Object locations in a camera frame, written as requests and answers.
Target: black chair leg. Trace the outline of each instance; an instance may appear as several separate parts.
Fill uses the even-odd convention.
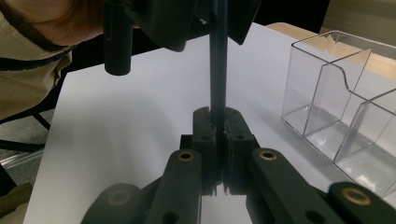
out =
[[[17,187],[17,184],[15,184],[3,166],[0,165],[0,197],[7,195],[15,187]]]
[[[29,114],[32,115],[41,125],[47,130],[50,129],[50,124],[41,117],[40,114],[36,113],[33,109],[28,110]],[[0,140],[0,148],[6,150],[13,150],[19,152],[34,152],[39,149],[44,148],[45,144],[30,144],[30,143],[21,143],[21,142],[13,142],[7,140]]]

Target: floor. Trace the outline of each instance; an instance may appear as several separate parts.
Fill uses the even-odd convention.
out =
[[[54,110],[49,110],[40,115],[50,123],[53,112]],[[0,139],[2,140],[44,144],[47,135],[48,131],[33,117],[12,120],[0,125]],[[0,146],[0,162],[17,185],[35,183],[41,155],[42,150],[35,153],[17,153],[4,150]]]

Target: clear plastic container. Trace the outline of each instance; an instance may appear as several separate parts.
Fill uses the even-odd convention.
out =
[[[396,48],[333,31],[291,45],[282,119],[356,183],[396,190]]]

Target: beige sleeve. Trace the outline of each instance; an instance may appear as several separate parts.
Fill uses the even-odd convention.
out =
[[[0,12],[0,58],[40,60],[56,55],[21,35]],[[38,105],[56,85],[61,70],[71,63],[71,54],[60,61],[24,71],[0,71],[0,120]]]

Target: screw hole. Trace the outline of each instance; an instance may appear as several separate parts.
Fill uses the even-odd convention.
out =
[[[277,155],[270,151],[262,151],[260,157],[266,161],[274,161],[277,159]]]
[[[178,222],[178,215],[174,212],[163,214],[163,224],[175,224]]]
[[[194,155],[190,152],[182,152],[178,154],[178,159],[180,161],[192,161],[194,159]]]
[[[369,205],[371,204],[370,197],[359,189],[347,188],[342,191],[344,197],[350,202],[359,205]]]
[[[131,194],[126,189],[116,190],[111,192],[107,201],[113,206],[119,206],[127,203],[131,199]]]

